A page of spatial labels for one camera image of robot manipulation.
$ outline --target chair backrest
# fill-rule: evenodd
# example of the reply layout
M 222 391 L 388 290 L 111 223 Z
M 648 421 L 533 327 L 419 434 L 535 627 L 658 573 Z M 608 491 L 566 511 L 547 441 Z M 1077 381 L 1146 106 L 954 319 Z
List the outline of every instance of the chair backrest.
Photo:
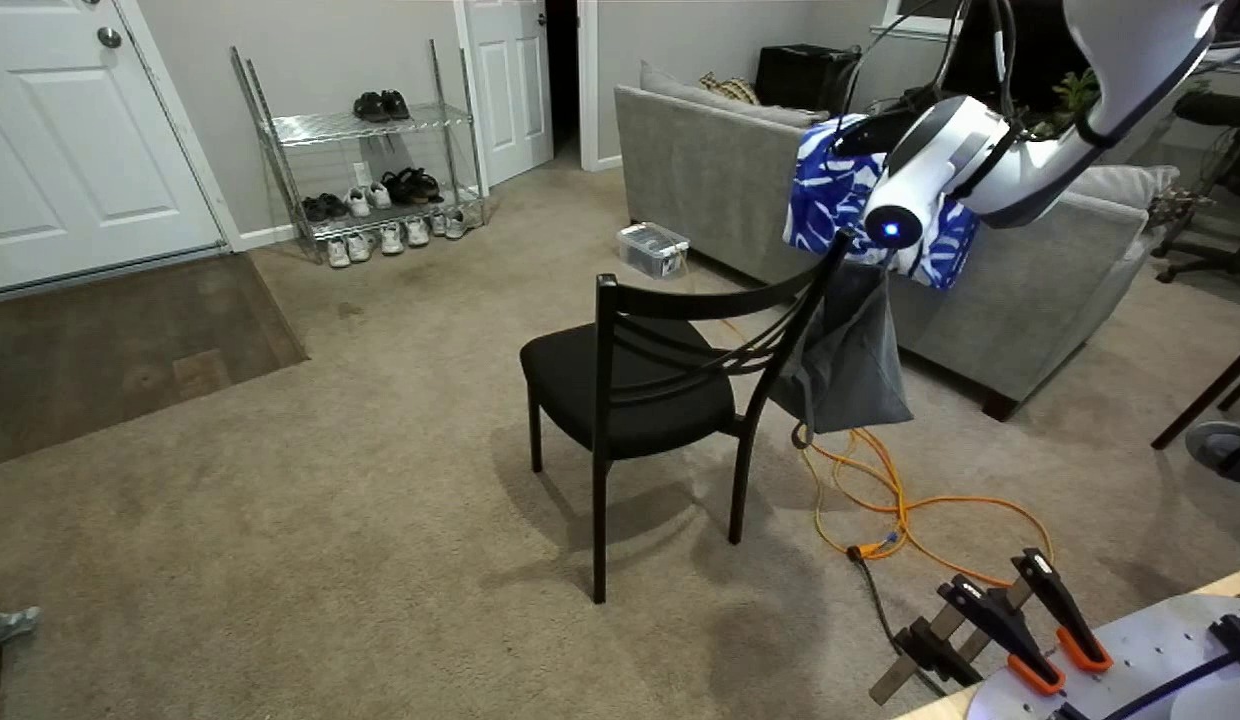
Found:
M 608 428 L 608 409 L 616 405 L 658 405 L 664 397 L 687 391 L 697 384 L 718 384 L 724 375 L 754 375 L 759 372 L 746 412 L 737 412 L 737 423 L 754 428 L 781 381 L 786 361 L 791 354 L 799 330 L 813 323 L 813 310 L 823 294 L 823 284 L 835 276 L 842 258 L 848 252 L 848 240 L 842 237 L 822 262 L 808 273 L 748 288 L 748 290 L 722 290 L 722 294 L 676 294 L 676 290 L 648 290 L 648 288 L 624 288 L 614 273 L 596 278 L 596 423 Z M 731 342 L 731 348 L 706 348 L 685 342 L 664 330 L 654 330 L 648 319 L 731 319 L 781 308 L 781 319 L 771 319 L 763 330 Z M 658 361 L 672 366 L 658 384 L 614 384 L 614 354 L 616 348 L 629 348 L 646 361 Z

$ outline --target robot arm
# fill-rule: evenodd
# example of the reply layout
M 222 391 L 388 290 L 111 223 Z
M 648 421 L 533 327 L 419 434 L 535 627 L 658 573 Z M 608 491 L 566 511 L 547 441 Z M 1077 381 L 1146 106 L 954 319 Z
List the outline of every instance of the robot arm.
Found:
M 905 249 L 938 230 L 944 200 L 988 223 L 1033 223 L 1103 148 L 1166 101 L 1210 51 L 1222 0 L 1063 0 L 1101 101 L 1062 141 L 1022 141 L 973 96 L 942 101 L 893 148 L 864 230 Z

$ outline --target white door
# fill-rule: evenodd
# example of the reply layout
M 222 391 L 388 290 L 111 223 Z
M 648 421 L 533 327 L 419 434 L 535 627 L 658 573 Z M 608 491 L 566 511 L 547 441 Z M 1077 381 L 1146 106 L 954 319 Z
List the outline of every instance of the white door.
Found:
M 466 0 L 489 185 L 551 155 L 543 0 Z
M 118 6 L 0 0 L 0 288 L 218 240 Z

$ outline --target carpet floor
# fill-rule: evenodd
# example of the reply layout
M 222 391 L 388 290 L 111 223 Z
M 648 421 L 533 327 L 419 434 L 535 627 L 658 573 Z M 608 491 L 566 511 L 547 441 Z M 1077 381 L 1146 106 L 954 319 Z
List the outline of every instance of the carpet floor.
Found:
M 0 305 L 0 460 L 304 361 L 248 257 Z
M 614 467 L 614 599 L 590 602 L 590 455 L 551 423 L 529 467 L 526 340 L 594 314 L 621 273 L 621 170 L 543 168 L 489 227 L 327 273 L 257 252 L 308 365 L 0 463 L 11 720 L 166 714 L 898 714 L 859 573 L 813 533 L 813 481 L 767 409 L 746 544 L 724 538 L 731 441 Z M 693 269 L 664 288 L 724 288 Z M 1146 273 L 1009 423 L 907 366 L 885 428 L 914 496 L 1028 504 L 1092 621 L 1240 566 L 1240 484 L 1147 441 L 1240 352 L 1240 305 Z M 822 496 L 833 538 L 887 529 Z M 1009 574 L 1033 533 L 924 511 L 944 555 Z M 944 566 L 877 564 L 893 625 Z

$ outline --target door frame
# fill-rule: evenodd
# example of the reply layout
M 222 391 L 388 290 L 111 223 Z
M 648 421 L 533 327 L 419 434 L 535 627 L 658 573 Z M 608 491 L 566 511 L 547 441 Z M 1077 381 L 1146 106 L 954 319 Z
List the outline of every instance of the door frame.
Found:
M 111 0 L 118 16 L 126 18 L 126 30 L 128 39 L 138 45 L 138 56 L 140 56 L 140 69 L 150 76 L 150 87 L 156 93 L 156 104 L 159 110 L 170 116 L 170 128 L 177 137 L 177 148 L 211 212 L 211 223 L 222 230 L 222 245 L 226 249 L 246 249 L 246 230 L 238 227 L 233 212 L 227 212 L 227 200 L 222 191 L 222 179 L 211 170 L 211 158 L 203 150 L 203 145 L 195 141 L 192 131 L 192 118 L 187 118 L 187 106 L 177 93 L 177 79 L 166 62 L 166 51 L 156 46 L 151 30 L 150 30 L 150 18 L 146 18 L 146 6 L 140 0 Z
M 458 45 L 466 46 L 470 62 L 466 62 L 466 83 L 477 87 L 477 71 L 471 71 L 471 27 L 470 27 L 470 0 L 454 0 L 454 16 L 458 16 Z M 596 148 L 596 0 L 577 0 L 577 16 L 579 16 L 579 168 L 596 170 L 596 168 L 614 168 L 608 158 L 601 158 L 601 148 Z M 489 150 L 486 145 L 477 148 L 477 163 L 481 163 L 481 177 L 486 177 L 486 191 L 489 186 Z

